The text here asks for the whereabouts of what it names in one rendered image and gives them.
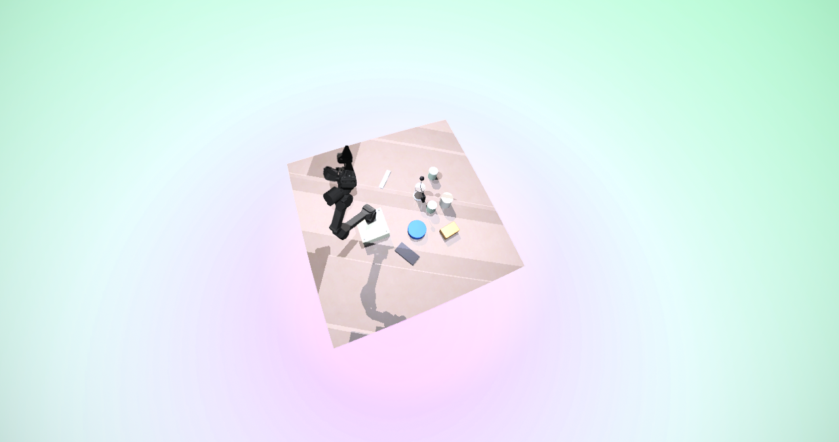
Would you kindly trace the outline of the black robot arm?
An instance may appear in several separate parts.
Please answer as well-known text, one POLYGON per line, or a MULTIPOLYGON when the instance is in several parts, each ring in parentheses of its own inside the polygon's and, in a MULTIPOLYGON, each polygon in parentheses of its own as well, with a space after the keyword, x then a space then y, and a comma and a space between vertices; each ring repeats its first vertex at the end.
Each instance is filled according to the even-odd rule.
POLYGON ((366 220, 368 225, 376 221, 375 208, 372 208, 369 204, 365 204, 359 214, 354 216, 351 220, 348 220, 347 223, 343 223, 345 210, 347 210, 348 206, 353 203, 353 195, 349 194, 353 188, 340 187, 338 167, 333 169, 332 167, 326 166, 324 168, 323 176, 326 181, 338 182, 338 187, 333 187, 322 195, 329 206, 332 206, 332 204, 335 203, 336 208, 334 210, 332 224, 329 226, 329 229, 332 230, 332 233, 336 237, 343 241, 344 239, 347 239, 349 231, 362 223, 363 220, 366 220))

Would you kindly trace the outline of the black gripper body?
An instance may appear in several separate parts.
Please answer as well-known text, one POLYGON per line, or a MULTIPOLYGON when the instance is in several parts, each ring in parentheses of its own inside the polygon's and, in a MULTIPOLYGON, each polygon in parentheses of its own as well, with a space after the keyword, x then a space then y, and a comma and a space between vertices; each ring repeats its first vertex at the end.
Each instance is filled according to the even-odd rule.
MULTIPOLYGON (((341 163, 341 164, 344 164, 344 167, 338 167, 339 175, 344 173, 348 160, 351 160, 351 162, 353 162, 353 159, 351 159, 351 158, 338 158, 338 162, 341 163)), ((340 185, 340 187, 343 187, 343 188, 354 188, 354 187, 357 187, 357 180, 356 181, 341 181, 340 180, 339 185, 340 185)))

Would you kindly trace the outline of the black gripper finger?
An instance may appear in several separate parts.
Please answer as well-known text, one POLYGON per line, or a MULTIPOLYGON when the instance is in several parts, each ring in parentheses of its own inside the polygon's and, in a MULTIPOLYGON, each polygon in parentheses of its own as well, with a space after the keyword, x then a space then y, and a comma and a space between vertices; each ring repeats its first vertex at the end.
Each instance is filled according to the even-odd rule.
POLYGON ((349 150, 349 146, 345 145, 344 149, 342 150, 341 154, 338 154, 338 158, 353 158, 353 154, 351 154, 349 150))
POLYGON ((353 162, 351 162, 351 160, 347 161, 347 166, 345 167, 344 173, 340 175, 340 180, 356 181, 355 171, 353 170, 353 162))

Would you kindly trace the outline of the orange box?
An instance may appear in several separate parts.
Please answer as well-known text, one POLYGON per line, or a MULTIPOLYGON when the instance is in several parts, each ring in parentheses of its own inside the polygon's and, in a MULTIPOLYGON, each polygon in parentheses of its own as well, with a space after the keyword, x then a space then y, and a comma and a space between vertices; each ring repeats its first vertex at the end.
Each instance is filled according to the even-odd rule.
POLYGON ((439 232, 443 236, 444 240, 446 241, 449 237, 458 233, 459 228, 458 228, 458 225, 456 225, 456 223, 452 222, 449 225, 446 225, 445 227, 440 229, 439 232))

